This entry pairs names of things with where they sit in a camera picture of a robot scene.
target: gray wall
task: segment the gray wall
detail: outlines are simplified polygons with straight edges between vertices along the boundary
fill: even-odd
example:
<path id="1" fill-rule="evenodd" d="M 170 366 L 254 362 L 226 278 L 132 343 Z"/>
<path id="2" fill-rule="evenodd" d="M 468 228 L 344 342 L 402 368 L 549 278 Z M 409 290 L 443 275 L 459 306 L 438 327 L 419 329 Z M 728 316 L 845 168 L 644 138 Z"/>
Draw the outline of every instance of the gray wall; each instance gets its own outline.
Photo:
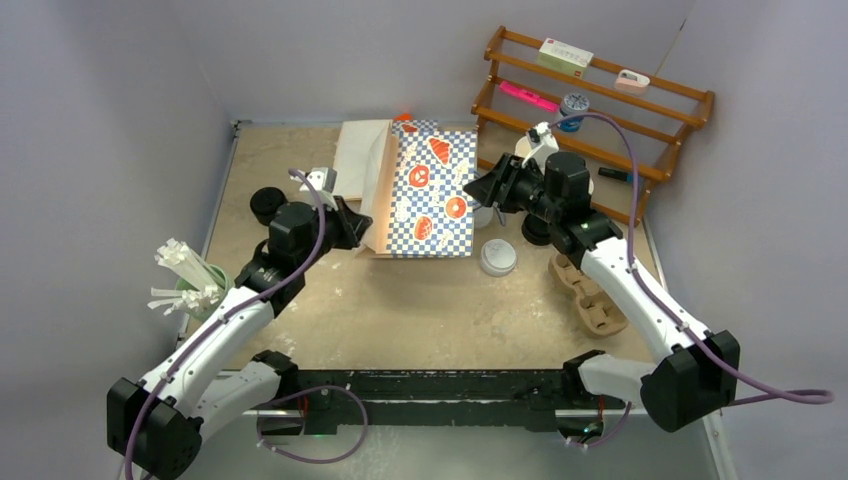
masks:
<path id="1" fill-rule="evenodd" d="M 227 133 L 164 0 L 0 2 L 0 477 L 114 478 L 106 392 L 173 348 L 153 254 L 200 247 Z"/>
<path id="2" fill-rule="evenodd" d="M 653 72 L 694 0 L 171 2 L 231 117 L 304 122 L 470 119 L 501 24 Z"/>
<path id="3" fill-rule="evenodd" d="M 681 303 L 742 344 L 742 367 L 835 404 L 725 412 L 741 478 L 845 478 L 848 31 L 844 2 L 699 0 L 661 72 L 716 91 L 650 211 Z"/>

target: wooden shelf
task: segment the wooden shelf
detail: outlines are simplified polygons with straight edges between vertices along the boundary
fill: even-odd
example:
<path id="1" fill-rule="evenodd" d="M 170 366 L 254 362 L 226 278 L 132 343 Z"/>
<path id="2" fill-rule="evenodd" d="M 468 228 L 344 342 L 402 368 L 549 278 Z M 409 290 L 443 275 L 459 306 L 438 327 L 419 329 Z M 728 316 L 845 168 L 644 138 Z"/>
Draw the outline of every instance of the wooden shelf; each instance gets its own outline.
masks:
<path id="1" fill-rule="evenodd" d="M 704 125 L 706 125 L 707 121 L 709 121 L 710 115 L 713 110 L 713 103 L 715 102 L 715 94 L 710 91 L 697 90 L 686 85 L 681 85 L 670 80 L 643 73 L 643 75 L 646 75 L 651 79 L 650 88 L 666 90 L 677 95 L 688 97 L 697 102 L 697 107 L 695 108 L 694 112 L 680 112 L 673 108 L 660 105 L 658 103 L 654 103 L 648 100 L 644 100 L 640 97 L 635 97 L 627 93 L 620 92 L 618 90 L 614 90 L 608 86 L 592 83 L 582 78 L 572 77 L 570 75 L 551 70 L 541 65 L 537 65 L 535 63 L 507 55 L 501 51 L 501 47 L 503 46 L 504 41 L 511 41 L 532 48 L 534 50 L 538 50 L 539 47 L 542 46 L 542 40 L 533 37 L 528 37 L 520 33 L 511 32 L 507 30 L 504 26 L 499 27 L 495 34 L 492 36 L 492 38 L 489 40 L 489 43 L 486 46 L 485 53 L 483 54 L 483 58 L 491 62 L 491 65 L 489 67 L 489 75 L 486 78 L 485 83 L 483 83 L 483 87 L 480 89 L 480 92 L 477 94 L 477 97 L 474 99 L 474 103 L 471 106 L 471 113 L 477 115 L 477 128 L 480 133 L 482 133 L 482 130 L 487 122 L 494 122 L 496 124 L 502 125 L 518 132 L 527 131 L 529 128 L 532 127 L 532 124 L 529 122 L 523 121 L 521 119 L 515 118 L 511 115 L 507 115 L 502 112 L 498 112 L 492 108 L 492 98 L 494 97 L 495 91 L 497 91 L 497 85 L 504 81 L 509 82 L 510 84 L 513 84 L 524 90 L 533 92 L 536 95 L 539 95 L 540 97 L 551 102 L 559 103 L 561 100 L 561 98 L 557 95 L 553 95 L 542 90 L 536 89 L 532 86 L 503 78 L 498 74 L 498 70 L 501 63 L 512 65 L 523 70 L 527 70 L 548 78 L 552 78 L 554 80 L 561 81 L 569 85 L 574 85 L 586 91 L 599 95 L 604 95 L 606 97 L 631 105 L 634 108 L 647 110 L 668 117 L 675 121 L 679 121 L 681 123 L 680 128 L 677 130 L 677 132 L 674 135 L 669 135 L 667 133 L 660 132 L 645 125 L 630 120 L 625 120 L 623 118 L 616 117 L 614 115 L 610 115 L 599 110 L 589 110 L 591 112 L 602 113 L 612 118 L 622 128 L 630 132 L 649 137 L 666 144 L 666 148 L 660 154 L 655 166 L 644 164 L 639 165 L 639 175 L 640 177 L 642 177 L 642 181 L 640 182 L 641 189 L 639 195 L 639 204 L 637 205 L 636 211 L 637 221 L 641 220 L 642 215 L 645 212 L 645 208 L 647 207 L 647 201 L 650 198 L 653 188 L 659 183 L 664 183 L 671 179 L 672 172 L 677 166 L 677 161 L 680 155 L 681 147 L 683 146 L 683 142 L 685 142 L 686 139 L 688 139 L 694 131 L 703 128 Z M 626 67 L 594 57 L 592 59 L 592 62 L 590 63 L 590 68 L 597 68 L 606 72 L 618 74 L 618 72 L 620 72 Z M 554 135 L 556 136 L 557 142 L 559 142 L 559 145 L 563 149 L 580 153 L 594 160 L 611 165 L 619 169 L 630 170 L 632 168 L 630 164 L 630 159 L 618 153 L 610 152 L 604 148 L 577 140 L 560 132 L 555 132 Z M 481 158 L 478 160 L 480 166 L 483 168 L 491 168 L 493 166 L 492 163 L 486 159 Z M 610 209 L 602 205 L 598 205 L 597 207 L 599 208 L 599 210 L 604 211 L 616 220 L 627 221 L 628 219 L 627 213 Z"/>

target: wooden table surface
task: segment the wooden table surface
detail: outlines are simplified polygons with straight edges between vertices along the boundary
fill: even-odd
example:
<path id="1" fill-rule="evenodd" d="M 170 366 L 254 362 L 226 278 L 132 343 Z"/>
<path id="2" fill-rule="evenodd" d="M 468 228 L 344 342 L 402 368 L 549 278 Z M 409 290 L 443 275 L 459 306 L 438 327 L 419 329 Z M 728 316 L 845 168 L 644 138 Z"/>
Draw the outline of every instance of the wooden table surface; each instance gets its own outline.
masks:
<path id="1" fill-rule="evenodd" d="M 293 195 L 297 185 L 287 170 L 332 166 L 338 134 L 338 127 L 245 128 L 207 260 L 235 278 L 268 236 L 250 212 L 251 195 L 266 186 Z M 518 138 L 488 129 L 480 139 L 481 156 L 511 150 Z M 553 247 L 530 245 L 521 236 L 521 217 L 508 217 L 505 228 L 493 221 L 475 231 L 471 258 L 368 259 L 331 251 L 307 272 L 306 288 L 295 301 L 228 368 L 240 369 L 265 349 L 312 369 L 560 368 L 590 349 L 650 361 L 632 326 L 607 339 L 583 334 L 573 299 L 548 273 Z M 480 246 L 491 238 L 507 240 L 518 254 L 515 271 L 505 277 L 480 269 Z M 656 276 L 641 227 L 636 253 Z M 189 332 L 197 325 L 192 320 Z"/>

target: small box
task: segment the small box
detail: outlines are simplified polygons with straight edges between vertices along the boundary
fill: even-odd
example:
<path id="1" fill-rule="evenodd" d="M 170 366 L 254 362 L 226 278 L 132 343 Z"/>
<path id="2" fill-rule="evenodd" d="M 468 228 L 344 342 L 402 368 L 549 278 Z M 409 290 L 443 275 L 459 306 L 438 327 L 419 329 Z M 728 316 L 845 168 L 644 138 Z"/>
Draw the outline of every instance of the small box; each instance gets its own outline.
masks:
<path id="1" fill-rule="evenodd" d="M 572 77 L 583 78 L 589 63 L 592 62 L 592 57 L 594 57 L 592 52 L 572 47 L 553 38 L 546 38 L 539 47 L 536 63 Z"/>

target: green cup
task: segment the green cup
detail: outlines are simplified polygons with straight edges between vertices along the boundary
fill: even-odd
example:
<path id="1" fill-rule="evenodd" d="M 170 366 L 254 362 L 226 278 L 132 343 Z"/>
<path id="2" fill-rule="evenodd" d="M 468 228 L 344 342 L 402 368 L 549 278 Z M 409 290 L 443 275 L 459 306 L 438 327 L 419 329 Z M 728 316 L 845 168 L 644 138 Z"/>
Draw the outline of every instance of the green cup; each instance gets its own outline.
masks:
<path id="1" fill-rule="evenodd" d="M 215 309 L 218 308 L 221 305 L 221 302 L 224 301 L 224 297 L 227 296 L 227 292 L 229 292 L 230 289 L 235 286 L 235 282 L 233 282 L 233 279 L 230 278 L 229 275 L 227 275 L 227 273 L 224 272 L 223 269 L 221 269 L 221 267 L 217 265 L 209 265 L 209 268 L 212 269 L 212 272 L 214 272 L 212 276 L 216 277 L 216 283 L 218 284 L 218 286 L 224 289 L 224 294 L 221 295 L 220 300 L 212 304 L 202 313 L 189 314 L 191 318 L 200 320 L 201 322 L 205 322 L 209 317 L 212 316 L 212 313 L 215 312 Z M 194 285 L 188 283 L 184 278 L 180 278 L 179 280 L 177 280 L 177 284 L 174 286 L 174 290 L 197 290 L 197 288 L 195 288 Z"/>

